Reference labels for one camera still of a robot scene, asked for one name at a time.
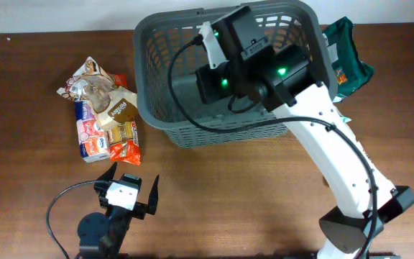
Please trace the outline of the dark green snack bag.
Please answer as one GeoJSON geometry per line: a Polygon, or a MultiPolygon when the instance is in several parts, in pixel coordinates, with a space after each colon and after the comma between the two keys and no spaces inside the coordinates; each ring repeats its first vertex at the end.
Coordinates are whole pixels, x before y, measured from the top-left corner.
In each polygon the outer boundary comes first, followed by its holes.
{"type": "Polygon", "coordinates": [[[342,102],[372,79],[374,68],[359,59],[354,24],[349,18],[342,17],[330,24],[322,35],[338,85],[333,102],[342,102]]]}

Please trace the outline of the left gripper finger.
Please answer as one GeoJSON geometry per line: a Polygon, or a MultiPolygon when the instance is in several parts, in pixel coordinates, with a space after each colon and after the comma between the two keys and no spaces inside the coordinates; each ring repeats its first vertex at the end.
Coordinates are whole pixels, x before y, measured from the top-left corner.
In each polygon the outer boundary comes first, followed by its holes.
{"type": "Polygon", "coordinates": [[[159,179],[160,179],[160,176],[157,175],[152,185],[151,191],[149,193],[149,198],[147,202],[147,213],[151,215],[155,215],[157,211],[157,205],[159,201],[159,191],[158,191],[159,179]]]}
{"type": "Polygon", "coordinates": [[[111,167],[97,178],[97,181],[112,181],[117,168],[117,162],[114,162],[111,167]]]}

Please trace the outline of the light blue tissue pack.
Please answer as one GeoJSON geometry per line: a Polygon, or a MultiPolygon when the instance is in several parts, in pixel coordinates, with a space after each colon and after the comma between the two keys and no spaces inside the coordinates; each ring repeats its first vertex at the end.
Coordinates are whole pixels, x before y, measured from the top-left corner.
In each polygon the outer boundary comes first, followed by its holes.
{"type": "Polygon", "coordinates": [[[341,115],[341,116],[340,116],[340,118],[341,118],[342,122],[343,122],[343,123],[345,123],[345,124],[347,124],[347,123],[349,123],[349,122],[351,122],[351,121],[352,121],[352,119],[351,119],[351,118],[349,118],[349,117],[345,117],[345,116],[343,116],[343,115],[341,115]]]}

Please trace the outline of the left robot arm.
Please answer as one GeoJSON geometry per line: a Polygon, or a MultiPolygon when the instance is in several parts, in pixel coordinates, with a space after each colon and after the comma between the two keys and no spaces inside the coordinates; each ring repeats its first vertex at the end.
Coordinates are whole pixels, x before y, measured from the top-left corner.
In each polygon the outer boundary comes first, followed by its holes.
{"type": "Polygon", "coordinates": [[[78,223],[79,258],[127,258],[120,251],[124,238],[133,219],[143,220],[148,214],[154,215],[159,200],[156,176],[149,193],[148,202],[138,202],[142,179],[124,174],[115,180],[117,163],[93,183],[104,213],[87,214],[78,223]]]}

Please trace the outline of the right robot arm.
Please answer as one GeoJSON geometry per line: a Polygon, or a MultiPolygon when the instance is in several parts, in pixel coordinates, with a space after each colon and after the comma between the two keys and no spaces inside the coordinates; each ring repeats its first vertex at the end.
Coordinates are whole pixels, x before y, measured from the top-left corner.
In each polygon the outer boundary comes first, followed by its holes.
{"type": "Polygon", "coordinates": [[[276,50],[252,10],[241,6],[204,22],[194,40],[208,64],[196,72],[203,103],[247,97],[286,126],[322,172],[336,200],[319,219],[326,237],[320,258],[367,258],[385,225],[414,205],[414,190],[395,185],[342,121],[304,49],[276,50]]]}

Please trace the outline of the blue Kleenex tissue pack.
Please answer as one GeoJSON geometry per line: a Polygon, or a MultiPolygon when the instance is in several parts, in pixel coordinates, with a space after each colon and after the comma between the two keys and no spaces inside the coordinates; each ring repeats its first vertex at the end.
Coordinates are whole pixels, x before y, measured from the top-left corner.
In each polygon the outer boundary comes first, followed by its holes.
{"type": "Polygon", "coordinates": [[[110,158],[109,142],[93,115],[93,109],[85,101],[76,101],[75,118],[80,156],[87,163],[110,158]]]}

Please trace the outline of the beige pantree pouch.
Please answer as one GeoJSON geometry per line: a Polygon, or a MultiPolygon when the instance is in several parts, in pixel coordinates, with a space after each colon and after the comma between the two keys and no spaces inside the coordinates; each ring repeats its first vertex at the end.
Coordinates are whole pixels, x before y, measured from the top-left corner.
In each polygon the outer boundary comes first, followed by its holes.
{"type": "Polygon", "coordinates": [[[107,73],[92,57],[60,87],[57,93],[71,101],[84,101],[103,130],[132,121],[138,115],[137,94],[124,75],[107,73]]]}
{"type": "Polygon", "coordinates": [[[345,134],[354,142],[354,144],[359,148],[359,150],[362,152],[362,155],[367,159],[367,162],[370,166],[370,168],[372,169],[372,172],[375,173],[376,168],[374,166],[374,163],[372,162],[372,160],[370,159],[370,157],[368,156],[368,154],[366,153],[364,147],[362,146],[362,144],[358,141],[357,136],[354,134],[354,132],[351,130],[351,127],[347,124],[345,124],[346,127],[346,132],[345,134]]]}

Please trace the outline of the orange spaghetti packet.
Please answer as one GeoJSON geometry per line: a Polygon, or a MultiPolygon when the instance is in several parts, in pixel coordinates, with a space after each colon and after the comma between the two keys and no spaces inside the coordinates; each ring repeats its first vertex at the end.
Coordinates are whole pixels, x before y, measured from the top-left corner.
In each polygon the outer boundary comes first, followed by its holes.
{"type": "Polygon", "coordinates": [[[107,132],[111,161],[141,165],[141,150],[135,121],[125,122],[107,132]]]}

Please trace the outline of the grey plastic slotted basket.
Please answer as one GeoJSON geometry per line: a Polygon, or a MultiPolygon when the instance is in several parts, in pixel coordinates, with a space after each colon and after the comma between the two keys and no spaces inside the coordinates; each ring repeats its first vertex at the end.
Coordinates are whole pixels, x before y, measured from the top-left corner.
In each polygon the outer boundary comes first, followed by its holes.
{"type": "MultiPolygon", "coordinates": [[[[231,129],[273,119],[261,105],[234,114],[228,99],[203,104],[196,86],[195,71],[208,64],[205,50],[189,47],[172,63],[177,50],[192,40],[204,22],[213,22],[246,5],[245,1],[215,9],[182,9],[145,17],[134,32],[135,80],[138,110],[150,126],[162,130],[179,147],[201,147],[225,142],[276,137],[287,132],[283,124],[248,131],[215,134],[198,129],[185,119],[175,105],[179,101],[197,123],[218,129],[231,129]]],[[[334,98],[338,85],[326,42],[316,13],[302,1],[256,1],[247,4],[259,28],[275,50],[294,44],[301,46],[317,68],[334,98]]]]}

